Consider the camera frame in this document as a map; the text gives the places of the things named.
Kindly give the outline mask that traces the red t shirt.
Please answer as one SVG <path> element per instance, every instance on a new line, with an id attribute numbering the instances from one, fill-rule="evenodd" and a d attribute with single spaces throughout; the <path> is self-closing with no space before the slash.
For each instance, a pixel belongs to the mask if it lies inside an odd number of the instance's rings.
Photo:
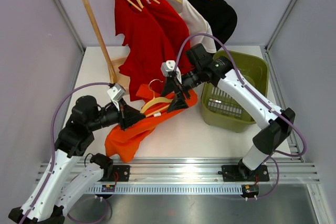
<path id="1" fill-rule="evenodd" d="M 140 97 L 143 84 L 160 93 L 164 76 L 161 64 L 176 60 L 183 41 L 189 36 L 185 21 L 166 0 L 115 0 L 115 33 L 123 35 L 130 52 L 120 73 L 130 78 L 130 100 Z"/>
<path id="2" fill-rule="evenodd" d="M 142 56 L 146 81 L 164 80 L 161 63 L 176 60 L 184 39 L 189 35 L 185 21 L 166 0 L 142 0 L 146 9 L 145 38 Z"/>

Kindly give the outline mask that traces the black t shirt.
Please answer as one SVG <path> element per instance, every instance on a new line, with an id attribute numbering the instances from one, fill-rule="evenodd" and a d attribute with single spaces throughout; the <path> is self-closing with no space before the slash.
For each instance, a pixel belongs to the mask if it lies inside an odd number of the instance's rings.
<path id="1" fill-rule="evenodd" d="M 237 26 L 235 10 L 225 0 L 188 1 L 208 21 L 213 36 L 226 44 Z"/>

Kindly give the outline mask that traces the left aluminium frame post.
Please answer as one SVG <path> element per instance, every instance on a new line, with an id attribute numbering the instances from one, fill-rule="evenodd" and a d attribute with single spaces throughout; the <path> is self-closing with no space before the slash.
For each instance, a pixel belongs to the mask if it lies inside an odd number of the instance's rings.
<path id="1" fill-rule="evenodd" d="M 77 47 L 81 51 L 81 53 L 84 55 L 85 53 L 85 47 L 83 46 L 83 43 L 75 30 L 75 27 L 73 23 L 71 22 L 63 4 L 61 3 L 61 0 L 53 0 L 54 4 L 56 5 L 60 15 L 62 16 L 63 21 L 65 22 L 66 26 L 68 27 L 69 32 L 71 33 L 72 38 L 75 40 Z"/>

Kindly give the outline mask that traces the green plastic basket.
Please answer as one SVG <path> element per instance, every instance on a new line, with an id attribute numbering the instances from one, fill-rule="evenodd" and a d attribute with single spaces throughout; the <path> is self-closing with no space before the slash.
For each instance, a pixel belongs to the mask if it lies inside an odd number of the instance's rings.
<path id="1" fill-rule="evenodd" d="M 230 52 L 240 73 L 262 95 L 268 93 L 268 65 L 256 56 Z M 221 127 L 236 133 L 247 130 L 256 122 L 231 96 L 211 83 L 205 83 L 201 95 L 201 116 L 211 126 Z"/>

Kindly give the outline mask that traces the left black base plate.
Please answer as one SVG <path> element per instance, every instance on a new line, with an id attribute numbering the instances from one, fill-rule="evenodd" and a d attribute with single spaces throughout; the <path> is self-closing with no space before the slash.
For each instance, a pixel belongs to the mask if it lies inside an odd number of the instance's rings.
<path id="1" fill-rule="evenodd" d="M 113 165 L 103 170 L 100 182 L 128 182 L 130 176 L 129 165 Z"/>

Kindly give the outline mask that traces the right aluminium frame post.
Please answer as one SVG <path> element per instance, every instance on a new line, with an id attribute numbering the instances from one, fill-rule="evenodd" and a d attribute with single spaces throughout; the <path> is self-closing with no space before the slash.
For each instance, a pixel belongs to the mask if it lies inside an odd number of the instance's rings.
<path id="1" fill-rule="evenodd" d="M 271 34 L 271 37 L 269 38 L 267 44 L 265 45 L 265 51 L 269 53 L 270 49 L 272 48 L 276 38 L 278 37 L 281 29 L 283 28 L 285 22 L 289 18 L 290 14 L 292 13 L 292 10 L 294 9 L 296 3 L 298 0 L 290 0 L 289 3 L 287 4 L 284 13 L 282 14 L 275 30 Z"/>

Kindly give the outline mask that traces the wooden clothes rack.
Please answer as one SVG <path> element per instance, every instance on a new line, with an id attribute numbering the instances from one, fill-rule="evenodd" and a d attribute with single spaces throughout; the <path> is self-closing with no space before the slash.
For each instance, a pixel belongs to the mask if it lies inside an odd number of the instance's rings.
<path id="1" fill-rule="evenodd" d="M 105 58 L 107 68 L 108 68 L 108 74 L 109 74 L 110 82 L 112 82 L 112 83 L 118 82 L 120 84 L 128 84 L 129 83 L 129 78 L 122 76 L 119 73 L 119 69 L 118 69 L 118 66 L 121 65 L 126 60 L 126 57 L 111 60 L 111 58 L 109 56 L 109 53 L 107 51 L 106 44 L 104 43 L 102 34 L 100 32 L 98 23 L 97 23 L 96 18 L 94 16 L 92 7 L 89 3 L 89 0 L 82 0 L 82 2 L 83 2 L 83 5 L 85 7 L 85 10 L 87 12 L 87 15 L 89 17 L 89 20 L 91 22 L 91 25 L 92 25 L 92 28 L 93 28 L 94 33 L 96 35 L 96 38 L 98 40 L 99 46 L 102 50 L 103 56 Z"/>

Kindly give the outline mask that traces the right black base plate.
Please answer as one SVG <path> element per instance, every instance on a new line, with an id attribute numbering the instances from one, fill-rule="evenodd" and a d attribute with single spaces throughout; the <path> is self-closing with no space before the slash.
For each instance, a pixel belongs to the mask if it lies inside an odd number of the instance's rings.
<path id="1" fill-rule="evenodd" d="M 218 172 L 224 182 L 269 182 L 270 177 L 266 165 L 260 165 L 256 170 L 250 171 L 238 165 L 222 165 Z"/>

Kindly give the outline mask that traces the aluminium frame post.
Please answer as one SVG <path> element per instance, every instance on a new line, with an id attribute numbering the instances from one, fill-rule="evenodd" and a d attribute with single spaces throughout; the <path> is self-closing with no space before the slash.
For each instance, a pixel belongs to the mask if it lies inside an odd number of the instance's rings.
<path id="1" fill-rule="evenodd" d="M 75 27 L 73 23 L 71 22 L 63 4 L 61 3 L 61 0 L 53 0 L 54 4 L 56 5 L 60 15 L 62 16 L 63 21 L 65 22 L 66 26 L 68 27 L 69 32 L 71 33 L 72 38 L 75 40 L 77 47 L 81 51 L 81 53 L 84 55 L 85 53 L 85 47 L 83 46 L 83 43 L 75 30 Z"/>
<path id="2" fill-rule="evenodd" d="M 290 14 L 292 13 L 292 10 L 294 9 L 296 3 L 298 0 L 290 0 L 289 3 L 287 4 L 284 13 L 282 14 L 275 30 L 271 34 L 271 37 L 269 38 L 267 44 L 265 45 L 265 51 L 269 53 L 270 49 L 272 48 L 276 38 L 278 37 L 281 29 L 283 28 L 285 22 L 289 18 Z"/>

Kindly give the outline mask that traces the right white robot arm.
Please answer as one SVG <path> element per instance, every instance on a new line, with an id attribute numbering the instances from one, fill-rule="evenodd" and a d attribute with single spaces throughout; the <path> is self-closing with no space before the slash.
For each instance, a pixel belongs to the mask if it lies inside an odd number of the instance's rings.
<path id="1" fill-rule="evenodd" d="M 168 113 L 186 109 L 191 90 L 202 83 L 211 83 L 230 95 L 255 120 L 260 132 L 253 137 L 253 145 L 235 166 L 231 180 L 248 181 L 291 134 L 295 113 L 292 109 L 282 109 L 270 102 L 254 86 L 243 78 L 234 61 L 225 56 L 214 59 L 202 44 L 197 44 L 186 52 L 194 69 L 181 74 L 174 60 L 161 64 L 165 76 L 161 96 L 174 93 Z"/>

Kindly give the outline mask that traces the yellow hanger of orange shirt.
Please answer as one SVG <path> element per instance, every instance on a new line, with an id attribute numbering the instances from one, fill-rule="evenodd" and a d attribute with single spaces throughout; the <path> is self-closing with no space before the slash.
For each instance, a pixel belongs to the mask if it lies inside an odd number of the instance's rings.
<path id="1" fill-rule="evenodd" d="M 164 103 L 165 106 L 163 106 L 163 107 L 161 107 L 161 108 L 158 108 L 157 110 L 155 110 L 155 111 L 152 112 L 152 113 L 147 114 L 146 117 L 150 117 L 150 116 L 152 116 L 152 115 L 154 115 L 154 114 L 156 114 L 156 113 L 159 113 L 159 112 L 163 111 L 164 109 L 167 109 L 167 108 L 170 106 L 171 102 L 173 101 L 172 99 L 168 99 L 168 98 L 166 98 L 166 97 L 156 97 L 156 96 L 155 96 L 155 92 L 151 89 L 151 84 L 152 84 L 152 82 L 155 82 L 155 81 L 159 81 L 159 82 L 163 83 L 163 81 L 161 81 L 161 80 L 159 80 L 159 79 L 153 79 L 153 80 L 148 84 L 148 87 L 149 87 L 150 91 L 153 92 L 153 98 L 152 98 L 149 102 L 147 102 L 147 103 L 142 107 L 140 113 L 145 114 L 145 112 L 146 112 L 148 109 L 150 109 L 151 107 L 153 107 L 153 106 L 156 105 L 156 104 Z"/>

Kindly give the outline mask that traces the aluminium mounting rail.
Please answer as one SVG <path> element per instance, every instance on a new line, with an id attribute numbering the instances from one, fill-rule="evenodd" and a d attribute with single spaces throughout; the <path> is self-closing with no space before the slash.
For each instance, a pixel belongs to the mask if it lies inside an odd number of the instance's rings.
<path id="1" fill-rule="evenodd" d="M 281 184 L 320 184 L 314 163 L 298 158 L 275 157 Z M 135 158 L 128 163 L 129 185 L 220 184 L 222 165 L 237 164 L 237 158 Z"/>

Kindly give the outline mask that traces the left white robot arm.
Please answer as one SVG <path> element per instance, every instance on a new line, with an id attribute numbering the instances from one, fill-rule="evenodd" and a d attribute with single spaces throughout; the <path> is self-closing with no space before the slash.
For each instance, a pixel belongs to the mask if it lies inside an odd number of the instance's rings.
<path id="1" fill-rule="evenodd" d="M 59 132 L 55 152 L 29 199 L 13 208 L 8 217 L 15 223 L 63 223 L 74 204 L 94 183 L 115 179 L 113 160 L 97 153 L 68 185 L 66 179 L 94 141 L 94 131 L 117 124 L 123 130 L 145 115 L 123 99 L 99 108 L 93 96 L 80 97 L 66 126 Z"/>

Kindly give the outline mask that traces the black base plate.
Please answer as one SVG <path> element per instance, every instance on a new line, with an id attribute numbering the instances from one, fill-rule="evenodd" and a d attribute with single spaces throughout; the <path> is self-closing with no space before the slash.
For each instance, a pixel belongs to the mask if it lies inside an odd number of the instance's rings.
<path id="1" fill-rule="evenodd" d="M 103 170 L 100 182 L 128 182 L 130 176 L 129 165 L 113 165 Z"/>
<path id="2" fill-rule="evenodd" d="M 266 165 L 260 165 L 256 170 L 250 171 L 238 165 L 222 165 L 218 172 L 224 182 L 269 182 L 270 177 Z"/>

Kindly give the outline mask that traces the white t shirt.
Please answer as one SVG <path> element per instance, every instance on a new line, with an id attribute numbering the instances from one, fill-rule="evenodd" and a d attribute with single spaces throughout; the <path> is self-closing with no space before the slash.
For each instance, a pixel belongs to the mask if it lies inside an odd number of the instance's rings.
<path id="1" fill-rule="evenodd" d="M 188 0 L 183 0 L 182 4 L 175 0 L 158 0 L 161 2 L 160 5 L 146 1 L 146 8 L 162 28 L 175 54 L 188 36 L 200 33 L 212 34 L 208 21 Z"/>

